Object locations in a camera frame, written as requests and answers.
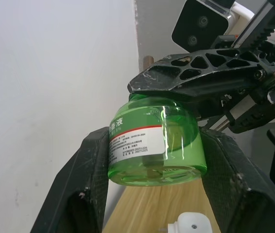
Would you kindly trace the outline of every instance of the bottle label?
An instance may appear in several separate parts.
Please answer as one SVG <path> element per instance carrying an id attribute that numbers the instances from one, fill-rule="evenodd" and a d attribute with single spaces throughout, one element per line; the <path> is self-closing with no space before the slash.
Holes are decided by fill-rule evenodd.
<path id="1" fill-rule="evenodd" d="M 157 108 L 137 109 L 115 118 L 109 127 L 109 165 L 121 160 L 165 152 Z"/>
<path id="2" fill-rule="evenodd" d="M 162 154 L 165 144 L 161 125 L 132 129 L 115 136 L 109 143 L 109 164 L 137 156 Z"/>

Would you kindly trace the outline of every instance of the wooden table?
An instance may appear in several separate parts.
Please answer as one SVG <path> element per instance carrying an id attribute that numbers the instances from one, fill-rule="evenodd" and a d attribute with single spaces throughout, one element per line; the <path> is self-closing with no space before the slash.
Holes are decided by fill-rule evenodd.
<path id="1" fill-rule="evenodd" d="M 201 179 L 163 187 L 127 187 L 103 233 L 160 233 L 183 212 L 206 215 L 213 233 L 221 233 Z"/>

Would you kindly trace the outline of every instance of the white label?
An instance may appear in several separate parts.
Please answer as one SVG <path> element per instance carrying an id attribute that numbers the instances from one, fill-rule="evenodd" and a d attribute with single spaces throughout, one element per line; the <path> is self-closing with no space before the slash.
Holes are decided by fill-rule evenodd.
<path id="1" fill-rule="evenodd" d="M 109 143 L 109 164 L 133 157 L 162 154 L 165 143 L 162 127 L 138 129 L 121 134 Z"/>

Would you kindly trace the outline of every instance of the green plastic bottle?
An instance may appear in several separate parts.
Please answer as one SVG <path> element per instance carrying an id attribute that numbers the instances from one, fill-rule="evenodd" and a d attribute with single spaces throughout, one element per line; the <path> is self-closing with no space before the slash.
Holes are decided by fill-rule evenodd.
<path id="1" fill-rule="evenodd" d="M 109 128 L 111 181 L 126 186 L 183 183 L 206 173 L 196 119 L 167 98 L 133 95 Z"/>

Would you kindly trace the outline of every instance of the camera lens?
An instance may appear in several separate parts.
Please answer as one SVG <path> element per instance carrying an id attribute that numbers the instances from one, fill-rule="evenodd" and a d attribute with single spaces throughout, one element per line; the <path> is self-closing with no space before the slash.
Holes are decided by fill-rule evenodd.
<path id="1" fill-rule="evenodd" d="M 195 37 L 194 35 L 191 35 L 188 38 L 188 45 L 189 46 L 195 46 L 195 45 L 197 45 L 197 43 L 198 43 L 197 37 Z"/>
<path id="2" fill-rule="evenodd" d="M 205 28 L 207 26 L 207 24 L 209 23 L 209 20 L 207 19 L 206 16 L 201 16 L 199 19 L 198 19 L 198 26 L 200 28 Z"/>

